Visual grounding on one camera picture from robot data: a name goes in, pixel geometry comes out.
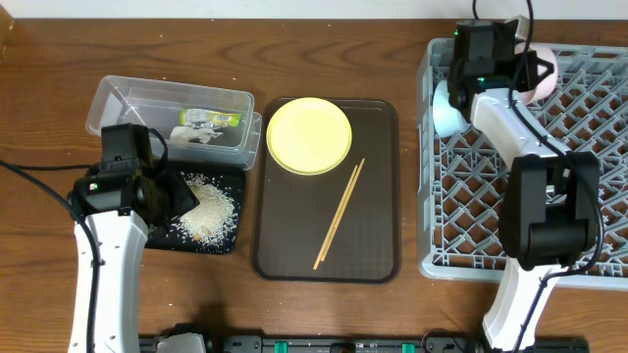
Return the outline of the green snack wrapper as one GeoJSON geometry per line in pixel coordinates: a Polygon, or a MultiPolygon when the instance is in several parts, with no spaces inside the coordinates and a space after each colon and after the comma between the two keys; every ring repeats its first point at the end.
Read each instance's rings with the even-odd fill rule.
{"type": "Polygon", "coordinates": [[[236,127],[241,121],[239,113],[225,113],[204,109],[185,109],[180,113],[182,126],[192,128],[236,127]]]}

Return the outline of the white bowl with rice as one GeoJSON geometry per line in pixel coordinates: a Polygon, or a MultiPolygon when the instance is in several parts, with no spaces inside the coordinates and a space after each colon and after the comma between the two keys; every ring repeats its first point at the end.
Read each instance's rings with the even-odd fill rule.
{"type": "Polygon", "coordinates": [[[532,43],[527,59],[516,83],[518,98],[525,105],[547,98],[554,91],[558,77],[556,56],[546,45],[532,43]]]}

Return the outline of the light blue bowl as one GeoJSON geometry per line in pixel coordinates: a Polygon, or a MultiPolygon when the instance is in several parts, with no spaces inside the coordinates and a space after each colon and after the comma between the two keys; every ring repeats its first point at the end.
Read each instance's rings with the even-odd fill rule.
{"type": "Polygon", "coordinates": [[[440,137],[463,133],[470,127],[462,114],[449,104],[448,98],[447,81],[443,79],[436,87],[432,105],[434,127],[440,137]]]}

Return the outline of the rice pile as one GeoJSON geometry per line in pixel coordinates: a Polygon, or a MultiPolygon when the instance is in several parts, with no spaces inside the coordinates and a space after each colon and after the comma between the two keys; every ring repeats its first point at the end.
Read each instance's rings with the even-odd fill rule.
{"type": "Polygon", "coordinates": [[[219,188],[213,177],[203,174],[184,173],[199,205],[172,224],[177,238],[187,245],[199,245],[210,253],[223,252],[235,239],[238,221],[236,202],[226,191],[219,188]]]}

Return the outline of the white tissue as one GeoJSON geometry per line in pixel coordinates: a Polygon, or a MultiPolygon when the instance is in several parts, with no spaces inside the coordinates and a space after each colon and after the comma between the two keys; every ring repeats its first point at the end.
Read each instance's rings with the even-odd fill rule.
{"type": "Polygon", "coordinates": [[[211,140],[222,136],[221,131],[209,127],[193,128],[190,126],[176,126],[170,134],[170,140],[176,143],[208,144],[211,140]]]}

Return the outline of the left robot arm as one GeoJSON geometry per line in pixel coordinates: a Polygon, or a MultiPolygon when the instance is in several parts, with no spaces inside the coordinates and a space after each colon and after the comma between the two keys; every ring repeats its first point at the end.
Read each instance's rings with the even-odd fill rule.
{"type": "Polygon", "coordinates": [[[139,277],[151,231],[198,206],[168,156],[153,157],[142,125],[101,130],[100,162],[69,194],[78,248],[72,352],[137,352],[139,277]]]}

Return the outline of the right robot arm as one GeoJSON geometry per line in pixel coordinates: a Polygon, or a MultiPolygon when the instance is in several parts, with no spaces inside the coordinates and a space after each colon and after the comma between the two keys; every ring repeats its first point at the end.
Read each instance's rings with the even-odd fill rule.
{"type": "Polygon", "coordinates": [[[558,279],[581,274],[583,252],[593,250],[594,264],[602,251],[596,155],[571,151],[527,108],[548,97],[558,78],[556,56],[532,44],[532,33],[528,17],[457,23],[433,100],[438,135],[473,127],[508,169],[497,219],[506,264],[477,345],[486,352],[537,351],[536,325],[558,279]]]}

